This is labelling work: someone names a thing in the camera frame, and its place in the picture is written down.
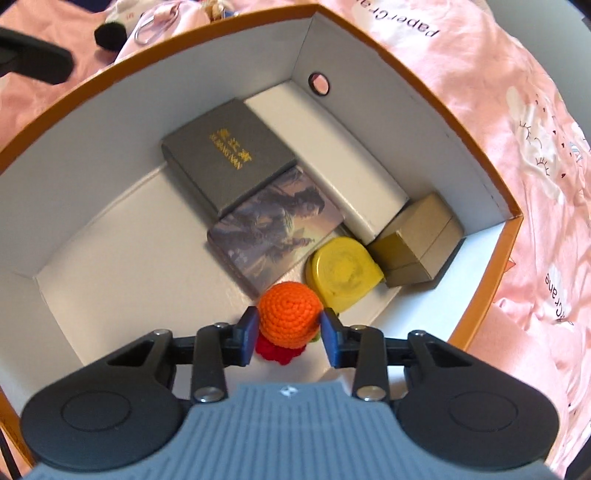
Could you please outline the orange crochet ball toy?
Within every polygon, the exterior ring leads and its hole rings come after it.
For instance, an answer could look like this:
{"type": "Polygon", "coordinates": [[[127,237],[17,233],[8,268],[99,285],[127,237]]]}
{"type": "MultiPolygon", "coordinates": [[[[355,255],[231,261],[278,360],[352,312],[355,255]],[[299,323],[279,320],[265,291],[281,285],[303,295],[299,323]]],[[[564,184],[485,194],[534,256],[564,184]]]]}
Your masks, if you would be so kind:
{"type": "Polygon", "coordinates": [[[266,361],[290,364],[320,334],[322,301],[307,285],[287,281],[273,285],[256,305],[259,337],[256,353],[266,361]]]}

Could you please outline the yellow round tape measure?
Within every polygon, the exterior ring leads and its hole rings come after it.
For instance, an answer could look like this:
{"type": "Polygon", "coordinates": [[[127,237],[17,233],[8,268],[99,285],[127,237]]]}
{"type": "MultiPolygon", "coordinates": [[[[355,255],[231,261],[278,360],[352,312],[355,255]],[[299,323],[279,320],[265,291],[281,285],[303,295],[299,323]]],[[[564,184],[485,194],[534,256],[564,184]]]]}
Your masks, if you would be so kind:
{"type": "Polygon", "coordinates": [[[325,307],[347,311],[385,279],[363,244],[349,237],[329,240],[304,264],[304,280],[325,307]]]}

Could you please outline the orange cardboard storage box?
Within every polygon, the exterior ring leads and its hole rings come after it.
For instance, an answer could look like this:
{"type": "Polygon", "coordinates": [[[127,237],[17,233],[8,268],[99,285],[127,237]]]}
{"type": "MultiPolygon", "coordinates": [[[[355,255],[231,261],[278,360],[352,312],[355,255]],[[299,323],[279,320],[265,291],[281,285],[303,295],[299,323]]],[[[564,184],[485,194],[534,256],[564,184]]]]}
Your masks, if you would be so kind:
{"type": "MultiPolygon", "coordinates": [[[[329,118],[412,198],[439,192],[467,237],[432,289],[380,287],[342,315],[388,337],[469,345],[519,229],[519,208],[474,136],[366,29],[328,8],[243,14],[82,83],[1,155],[1,384],[37,391],[146,334],[235,322],[249,297],[206,242],[207,216],[160,141],[233,98],[274,126],[329,118]]],[[[478,479],[418,447],[391,409],[312,344],[289,366],[226,373],[228,400],[193,408],[161,451],[111,479],[478,479]]]]}

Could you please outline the dark grey rectangular box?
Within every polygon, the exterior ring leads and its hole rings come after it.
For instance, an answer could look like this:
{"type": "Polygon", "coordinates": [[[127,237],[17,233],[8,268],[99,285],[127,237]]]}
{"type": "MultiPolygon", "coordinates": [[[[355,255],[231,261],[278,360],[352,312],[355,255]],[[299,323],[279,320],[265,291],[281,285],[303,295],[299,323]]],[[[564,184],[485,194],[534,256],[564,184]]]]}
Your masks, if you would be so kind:
{"type": "Polygon", "coordinates": [[[214,220],[297,163],[290,147],[238,99],[171,132],[160,148],[164,160],[214,220]]]}

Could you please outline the pink striped white plush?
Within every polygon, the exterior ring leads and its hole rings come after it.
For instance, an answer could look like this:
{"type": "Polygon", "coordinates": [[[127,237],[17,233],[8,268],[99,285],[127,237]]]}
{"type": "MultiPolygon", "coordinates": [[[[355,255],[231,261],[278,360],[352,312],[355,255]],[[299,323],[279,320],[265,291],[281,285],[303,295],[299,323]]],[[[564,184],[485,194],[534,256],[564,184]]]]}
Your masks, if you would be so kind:
{"type": "Polygon", "coordinates": [[[106,22],[94,31],[94,40],[98,47],[109,52],[119,52],[128,38],[126,28],[119,22],[106,22]]]}

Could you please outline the pink pouch with carabiner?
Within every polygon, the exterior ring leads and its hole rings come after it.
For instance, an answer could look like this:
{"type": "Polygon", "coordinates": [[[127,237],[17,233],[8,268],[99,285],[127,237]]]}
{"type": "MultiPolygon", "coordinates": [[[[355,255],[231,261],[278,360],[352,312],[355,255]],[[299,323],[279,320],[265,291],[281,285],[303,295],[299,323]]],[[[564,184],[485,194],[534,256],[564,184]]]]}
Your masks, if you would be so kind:
{"type": "Polygon", "coordinates": [[[238,16],[231,1],[117,1],[116,24],[127,38],[114,62],[186,31],[238,16]]]}

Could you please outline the gold small box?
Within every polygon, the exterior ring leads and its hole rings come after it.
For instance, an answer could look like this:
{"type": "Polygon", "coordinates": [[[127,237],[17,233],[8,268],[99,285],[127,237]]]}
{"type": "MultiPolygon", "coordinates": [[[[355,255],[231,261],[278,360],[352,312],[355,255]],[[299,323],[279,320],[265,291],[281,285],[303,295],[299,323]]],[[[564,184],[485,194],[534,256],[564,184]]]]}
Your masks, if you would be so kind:
{"type": "Polygon", "coordinates": [[[368,251],[394,288],[434,280],[463,237],[462,224],[434,192],[401,210],[368,251]]]}

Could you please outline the white long box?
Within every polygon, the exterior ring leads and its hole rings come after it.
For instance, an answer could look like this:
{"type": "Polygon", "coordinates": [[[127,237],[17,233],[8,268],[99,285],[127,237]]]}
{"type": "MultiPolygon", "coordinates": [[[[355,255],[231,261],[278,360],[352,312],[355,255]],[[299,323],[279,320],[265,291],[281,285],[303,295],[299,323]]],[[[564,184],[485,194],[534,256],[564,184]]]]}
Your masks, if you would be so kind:
{"type": "Polygon", "coordinates": [[[409,200],[365,146],[293,81],[253,95],[245,104],[294,151],[363,244],[373,242],[409,200]]]}

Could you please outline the pink printed duvet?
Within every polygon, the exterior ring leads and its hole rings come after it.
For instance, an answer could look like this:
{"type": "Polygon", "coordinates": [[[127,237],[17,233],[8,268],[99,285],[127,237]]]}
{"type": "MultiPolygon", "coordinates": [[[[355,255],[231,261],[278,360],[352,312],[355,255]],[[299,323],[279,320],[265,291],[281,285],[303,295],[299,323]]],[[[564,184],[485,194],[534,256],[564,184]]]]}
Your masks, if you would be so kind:
{"type": "MultiPolygon", "coordinates": [[[[583,131],[533,55],[468,1],[244,1],[238,16],[311,4],[366,29],[432,88],[516,201],[517,236],[465,348],[553,401],[561,425],[548,463],[564,475],[590,436],[590,148],[583,131]]],[[[71,91],[134,55],[73,76],[42,107],[32,100],[39,83],[4,77],[1,97],[17,104],[1,108],[1,155],[71,91]]]]}

